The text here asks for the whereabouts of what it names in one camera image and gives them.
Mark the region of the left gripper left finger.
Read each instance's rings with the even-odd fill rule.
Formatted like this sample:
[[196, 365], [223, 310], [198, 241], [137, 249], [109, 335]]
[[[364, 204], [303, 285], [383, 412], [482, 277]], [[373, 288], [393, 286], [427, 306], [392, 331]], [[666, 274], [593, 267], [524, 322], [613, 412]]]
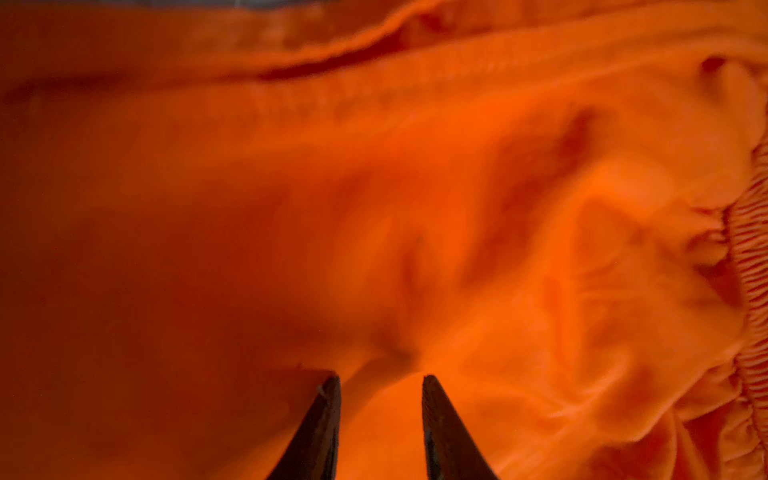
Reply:
[[341, 423], [341, 382], [332, 375], [318, 388], [267, 480], [334, 480]]

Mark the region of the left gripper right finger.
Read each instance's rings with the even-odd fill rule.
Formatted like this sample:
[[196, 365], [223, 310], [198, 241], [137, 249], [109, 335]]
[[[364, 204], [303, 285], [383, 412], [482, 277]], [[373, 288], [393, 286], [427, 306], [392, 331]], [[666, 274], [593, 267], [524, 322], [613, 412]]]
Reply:
[[498, 479], [434, 375], [423, 379], [421, 412], [428, 479]]

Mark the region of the orange shorts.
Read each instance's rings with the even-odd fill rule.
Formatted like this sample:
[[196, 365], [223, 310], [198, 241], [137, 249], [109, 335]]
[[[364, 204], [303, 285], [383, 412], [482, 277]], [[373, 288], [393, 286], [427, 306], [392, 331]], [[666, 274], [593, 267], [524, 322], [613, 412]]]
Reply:
[[1, 5], [1, 475], [767, 475], [767, 5]]

